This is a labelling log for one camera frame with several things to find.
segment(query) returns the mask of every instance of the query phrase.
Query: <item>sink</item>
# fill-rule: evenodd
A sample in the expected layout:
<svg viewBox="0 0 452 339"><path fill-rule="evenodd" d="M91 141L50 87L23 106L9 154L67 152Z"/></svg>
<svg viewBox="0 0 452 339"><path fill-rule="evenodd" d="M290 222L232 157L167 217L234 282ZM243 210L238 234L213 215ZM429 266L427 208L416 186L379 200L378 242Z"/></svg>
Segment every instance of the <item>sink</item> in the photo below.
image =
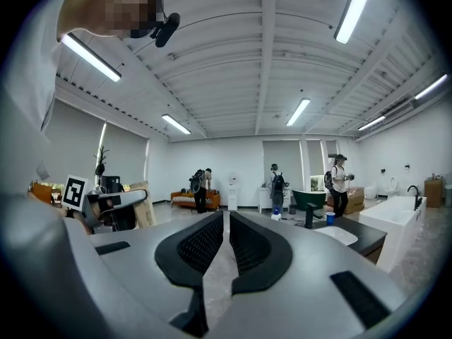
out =
<svg viewBox="0 0 452 339"><path fill-rule="evenodd" d="M337 239L339 242L342 242L346 246L358 241L358 238L356 236L336 226L322 227L321 229L314 231L320 232L321 234L326 234L329 237Z"/></svg>

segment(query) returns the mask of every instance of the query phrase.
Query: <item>person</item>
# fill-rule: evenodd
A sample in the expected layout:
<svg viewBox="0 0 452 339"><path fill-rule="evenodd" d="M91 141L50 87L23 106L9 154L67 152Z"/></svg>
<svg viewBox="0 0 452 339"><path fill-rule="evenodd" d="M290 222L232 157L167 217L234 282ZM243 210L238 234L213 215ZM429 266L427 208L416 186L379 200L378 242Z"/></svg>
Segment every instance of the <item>person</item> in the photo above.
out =
<svg viewBox="0 0 452 339"><path fill-rule="evenodd" d="M334 213L337 218L343 216L345 208L348 204L347 189L345 188L345 181L350 179L350 176L345 175L344 164L346 157L337 155L334 159L334 166L331 168L331 179L333 180L333 189L331 194L334 200Z"/></svg>
<svg viewBox="0 0 452 339"><path fill-rule="evenodd" d="M282 176L282 172L278 171L278 165L276 163L273 163L271 165L271 174L270 178L268 180L267 187L270 189L270 198L271 198L271 212L275 212L275 201L273 200L273 183L277 179L278 176Z"/></svg>
<svg viewBox="0 0 452 339"><path fill-rule="evenodd" d="M164 20L162 10L162 0L42 0L29 14L0 78L0 143L8 147L0 162L8 166L0 191L25 194L36 174L48 177L42 160L50 142L44 132L64 35L83 29L101 37L145 37Z"/></svg>
<svg viewBox="0 0 452 339"><path fill-rule="evenodd" d="M199 191L194 194L195 196L195 204L196 210L198 213L205 213L206 210L206 185L208 187L209 192L211 192L212 188L210 182L212 181L212 170L210 168L206 168L204 171L204 175L201 178L201 186L199 187Z"/></svg>

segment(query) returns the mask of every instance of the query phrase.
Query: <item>green bathtub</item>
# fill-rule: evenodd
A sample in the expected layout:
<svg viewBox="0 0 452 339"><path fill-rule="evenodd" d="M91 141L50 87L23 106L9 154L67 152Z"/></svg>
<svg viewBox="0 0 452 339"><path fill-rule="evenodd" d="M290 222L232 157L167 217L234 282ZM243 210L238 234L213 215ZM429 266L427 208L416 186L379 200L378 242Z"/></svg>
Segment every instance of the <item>green bathtub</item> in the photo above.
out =
<svg viewBox="0 0 452 339"><path fill-rule="evenodd" d="M294 194L294 199L299 210L306 211L308 203L316 205L314 210L319 210L325 205L326 192L305 192L293 189L292 193Z"/></svg>

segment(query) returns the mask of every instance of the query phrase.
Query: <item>countertop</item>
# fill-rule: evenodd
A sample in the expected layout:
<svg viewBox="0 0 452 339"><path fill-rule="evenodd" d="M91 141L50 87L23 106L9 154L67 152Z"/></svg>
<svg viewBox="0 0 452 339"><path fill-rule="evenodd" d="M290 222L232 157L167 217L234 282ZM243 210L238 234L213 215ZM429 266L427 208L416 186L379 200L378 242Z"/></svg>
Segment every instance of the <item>countertop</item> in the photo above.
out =
<svg viewBox="0 0 452 339"><path fill-rule="evenodd" d="M349 245L351 249L359 252L363 256L369 255L378 247L382 246L387 235L386 232L374 229L373 227L363 225L349 218L335 218L333 226L353 234L358 241ZM313 222L313 230L326 227L326 221Z"/></svg>

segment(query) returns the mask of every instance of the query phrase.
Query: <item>white toilet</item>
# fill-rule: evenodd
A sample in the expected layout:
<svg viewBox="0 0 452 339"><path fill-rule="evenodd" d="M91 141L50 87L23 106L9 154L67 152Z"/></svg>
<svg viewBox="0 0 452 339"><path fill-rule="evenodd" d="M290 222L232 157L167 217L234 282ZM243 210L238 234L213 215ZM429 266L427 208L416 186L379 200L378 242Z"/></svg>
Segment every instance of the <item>white toilet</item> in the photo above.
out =
<svg viewBox="0 0 452 339"><path fill-rule="evenodd" d="M386 188L385 192L386 192L388 199L398 195L397 181L394 177L391 177L391 179L389 180L388 187Z"/></svg>
<svg viewBox="0 0 452 339"><path fill-rule="evenodd" d="M371 184L369 187L364 188L364 197L367 200L374 200L378 191L378 186L376 184Z"/></svg>

